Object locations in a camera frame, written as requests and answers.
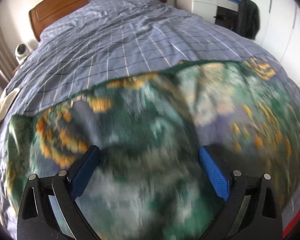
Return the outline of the green patterned silk garment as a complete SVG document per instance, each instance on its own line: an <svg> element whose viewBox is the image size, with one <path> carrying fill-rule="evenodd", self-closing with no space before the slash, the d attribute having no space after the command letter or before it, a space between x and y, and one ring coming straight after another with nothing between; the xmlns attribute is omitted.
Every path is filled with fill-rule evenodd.
<svg viewBox="0 0 300 240"><path fill-rule="evenodd" d="M27 178L101 149L77 205L102 239L194 239L223 200L200 169L202 146L249 176L273 177L285 221L300 199L300 90L257 58L184 62L103 82L8 125L6 184L18 209Z"/></svg>

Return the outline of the blue plaid duvet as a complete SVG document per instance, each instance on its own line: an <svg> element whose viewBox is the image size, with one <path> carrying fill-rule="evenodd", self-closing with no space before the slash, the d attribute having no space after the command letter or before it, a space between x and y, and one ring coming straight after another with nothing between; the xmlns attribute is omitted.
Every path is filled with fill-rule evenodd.
<svg viewBox="0 0 300 240"><path fill-rule="evenodd" d="M184 62L257 58L288 77L277 59L255 42L159 0L92 0L51 24L40 38L6 87L7 93L15 88L20 92L0 123L0 225L13 239L19 208L9 201L6 184L11 117L33 116L103 82ZM295 211L288 221L279 205L285 235L300 216L300 199L292 204Z"/></svg>

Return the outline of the white desk with drawers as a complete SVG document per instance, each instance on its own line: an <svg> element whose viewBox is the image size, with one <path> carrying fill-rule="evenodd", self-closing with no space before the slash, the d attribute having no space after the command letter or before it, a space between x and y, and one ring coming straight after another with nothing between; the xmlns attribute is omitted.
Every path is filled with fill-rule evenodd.
<svg viewBox="0 0 300 240"><path fill-rule="evenodd" d="M175 0L175 6L212 24L216 23L218 16L224 17L228 12L236 16L238 12L238 3L231 0Z"/></svg>

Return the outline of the white wardrobe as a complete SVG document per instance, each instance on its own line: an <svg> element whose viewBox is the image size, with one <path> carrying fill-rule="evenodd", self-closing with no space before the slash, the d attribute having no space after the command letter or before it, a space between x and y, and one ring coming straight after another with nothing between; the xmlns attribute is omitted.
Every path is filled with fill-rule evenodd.
<svg viewBox="0 0 300 240"><path fill-rule="evenodd" d="M300 8L294 0L252 0L260 13L255 42L277 59L300 87Z"/></svg>

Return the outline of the cream blanket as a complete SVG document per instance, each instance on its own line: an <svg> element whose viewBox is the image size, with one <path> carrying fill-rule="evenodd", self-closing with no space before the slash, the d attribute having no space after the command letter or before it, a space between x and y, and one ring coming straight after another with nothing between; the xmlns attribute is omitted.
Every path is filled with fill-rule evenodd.
<svg viewBox="0 0 300 240"><path fill-rule="evenodd" d="M15 88L10 93L7 93L6 89L4 89L0 97L0 123L2 122L2 120L4 120L8 110L10 109L15 98L18 96L19 92L20 88Z"/></svg>

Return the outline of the dark jacket on chair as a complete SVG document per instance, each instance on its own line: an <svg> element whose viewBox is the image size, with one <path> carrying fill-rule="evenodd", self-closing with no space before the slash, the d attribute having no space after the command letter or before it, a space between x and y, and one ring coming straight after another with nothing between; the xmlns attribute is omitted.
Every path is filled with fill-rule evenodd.
<svg viewBox="0 0 300 240"><path fill-rule="evenodd" d="M257 4L252 0L241 0L234 27L235 33L254 40L259 30L260 14Z"/></svg>

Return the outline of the white round fan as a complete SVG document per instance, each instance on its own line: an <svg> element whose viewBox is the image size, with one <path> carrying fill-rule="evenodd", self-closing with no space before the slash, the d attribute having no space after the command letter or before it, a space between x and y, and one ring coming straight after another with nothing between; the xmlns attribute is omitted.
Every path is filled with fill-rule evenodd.
<svg viewBox="0 0 300 240"><path fill-rule="evenodd" d="M14 54L18 64L21 65L25 61L25 59L30 55L30 53L31 52L29 51L27 45L25 44L17 45Z"/></svg>

